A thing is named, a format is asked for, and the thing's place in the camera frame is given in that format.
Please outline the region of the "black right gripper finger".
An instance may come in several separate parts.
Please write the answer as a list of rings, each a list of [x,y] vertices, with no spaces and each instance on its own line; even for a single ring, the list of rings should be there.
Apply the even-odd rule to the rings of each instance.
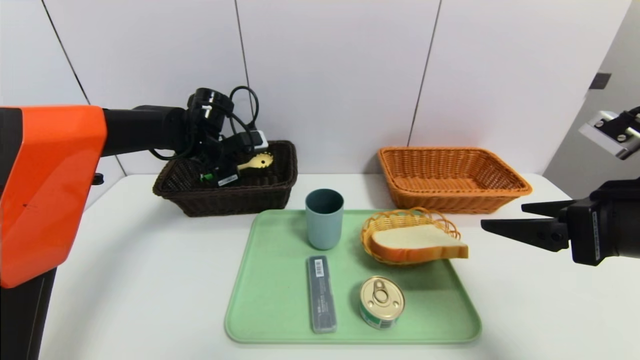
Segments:
[[[555,218],[483,219],[483,230],[551,252],[569,248],[567,225]]]
[[[565,208],[573,205],[576,202],[577,201],[574,199],[569,199],[554,202],[523,203],[521,205],[521,210],[526,214],[535,214],[551,218],[558,218]]]

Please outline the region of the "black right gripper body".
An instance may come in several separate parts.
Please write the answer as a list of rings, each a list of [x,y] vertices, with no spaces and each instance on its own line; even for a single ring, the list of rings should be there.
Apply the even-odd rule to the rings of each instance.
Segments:
[[[597,266],[607,257],[640,257],[640,180],[610,180],[567,208],[576,264]]]

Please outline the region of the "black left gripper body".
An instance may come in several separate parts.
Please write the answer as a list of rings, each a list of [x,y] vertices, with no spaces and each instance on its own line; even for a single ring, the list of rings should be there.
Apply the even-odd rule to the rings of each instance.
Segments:
[[[239,179],[238,153],[230,153],[209,162],[209,183],[215,187],[229,186]]]

